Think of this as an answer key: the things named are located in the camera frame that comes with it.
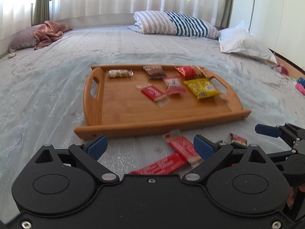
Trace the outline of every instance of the yellow snack package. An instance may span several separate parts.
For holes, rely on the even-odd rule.
[[[211,84],[208,78],[184,81],[184,84],[197,96],[197,99],[208,98],[221,93]]]

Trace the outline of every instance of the bedsheet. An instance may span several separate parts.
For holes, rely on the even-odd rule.
[[[244,121],[183,132],[190,141],[202,134],[211,141],[230,132],[259,144],[267,153],[289,149],[280,139],[257,137],[257,123],[285,122],[304,127],[304,97],[267,64],[223,54],[219,43],[195,37],[142,35],[126,27],[94,27],[68,32],[48,47],[23,49],[0,60],[0,219],[12,219],[18,209],[11,186],[22,168],[43,144],[67,148],[82,142],[73,128],[84,125],[82,98],[91,65],[200,65],[220,75],[252,113]],[[123,177],[173,150],[162,135],[109,140],[99,159]]]

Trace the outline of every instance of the blue gripper pad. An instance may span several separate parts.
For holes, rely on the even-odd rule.
[[[279,127],[272,127],[272,126],[257,124],[255,126],[255,131],[259,134],[267,135],[267,136],[274,137],[274,138],[282,136],[282,131],[280,130]]]
[[[208,159],[215,153],[214,148],[212,146],[210,146],[208,143],[204,142],[197,136],[194,137],[193,143],[195,151],[203,160]]]
[[[108,139],[107,136],[104,135],[101,138],[99,138],[96,142],[94,142],[91,146],[89,146],[87,154],[97,161],[107,150],[107,146],[108,146]]]

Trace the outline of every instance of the wooden tray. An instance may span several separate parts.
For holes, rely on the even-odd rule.
[[[163,65],[169,76],[178,76],[172,65]],[[92,66],[83,94],[83,112],[86,126],[76,127],[74,132],[81,139],[93,139],[106,134],[108,138],[129,137],[165,133],[173,129],[188,130],[208,125],[226,123],[246,118],[251,110],[243,110],[238,96],[219,76],[205,73],[220,81],[228,91],[225,94],[197,100],[183,84],[186,93],[171,95],[170,102],[159,107],[149,100],[136,85],[151,83],[166,93],[163,80],[151,80],[141,65]],[[111,69],[132,70],[134,76],[108,78]],[[96,98],[91,93],[92,81],[97,83]]]

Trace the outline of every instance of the wrapped candy bar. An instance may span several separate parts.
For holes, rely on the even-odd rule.
[[[165,135],[165,140],[179,155],[190,164],[201,160],[195,152],[194,145],[187,138],[181,135],[180,130],[174,130]]]
[[[184,81],[197,99],[207,98],[221,93],[211,84],[208,78],[193,79]]]
[[[163,94],[162,91],[157,89],[155,86],[146,83],[140,84],[136,86],[141,92],[146,95],[149,99],[154,101],[159,107],[163,107],[166,103],[168,103],[169,98],[167,95]]]
[[[167,95],[186,93],[186,90],[180,83],[179,77],[168,77],[164,78],[163,80],[168,86]]]
[[[131,70],[126,69],[111,69],[108,72],[108,77],[131,77],[133,76],[133,72]]]
[[[150,79],[162,79],[166,77],[161,65],[143,66],[143,69],[148,73]]]
[[[231,136],[231,143],[236,142],[238,144],[247,146],[247,140],[242,138],[241,136],[238,136],[234,133],[230,133],[230,136]]]
[[[175,69],[185,80],[207,77],[203,70],[198,66],[179,66],[175,67]]]
[[[187,162],[177,153],[173,153],[149,166],[129,172],[137,175],[165,175],[184,166]]]

